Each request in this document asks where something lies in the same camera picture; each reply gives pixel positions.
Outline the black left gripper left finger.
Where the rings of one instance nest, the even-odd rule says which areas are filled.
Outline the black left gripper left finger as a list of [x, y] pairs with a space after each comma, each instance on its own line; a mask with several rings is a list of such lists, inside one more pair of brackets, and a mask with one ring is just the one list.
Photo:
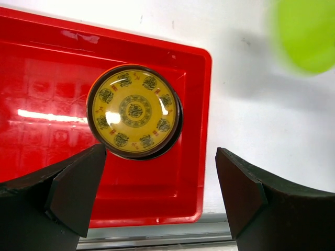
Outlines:
[[106, 148], [1, 183], [1, 250], [76, 250], [86, 237]]

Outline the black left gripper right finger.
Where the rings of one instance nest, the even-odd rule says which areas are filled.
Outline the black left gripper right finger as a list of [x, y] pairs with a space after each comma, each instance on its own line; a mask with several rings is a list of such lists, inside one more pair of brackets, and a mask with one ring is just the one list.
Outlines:
[[334, 250], [334, 194], [274, 175], [225, 148], [216, 168], [239, 250]]

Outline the yellow patterned plate dark rim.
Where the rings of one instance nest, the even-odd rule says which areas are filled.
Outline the yellow patterned plate dark rim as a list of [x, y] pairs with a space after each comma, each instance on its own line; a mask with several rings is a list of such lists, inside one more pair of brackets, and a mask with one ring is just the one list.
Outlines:
[[117, 156], [146, 156], [163, 146], [176, 125], [174, 93], [170, 83], [150, 68], [112, 68], [94, 82], [87, 96], [89, 128]]

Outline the green plate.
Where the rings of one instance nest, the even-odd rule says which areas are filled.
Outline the green plate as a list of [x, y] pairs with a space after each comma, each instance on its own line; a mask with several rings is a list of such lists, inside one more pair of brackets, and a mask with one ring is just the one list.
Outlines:
[[268, 25], [290, 70], [318, 75], [334, 68], [334, 1], [273, 1]]

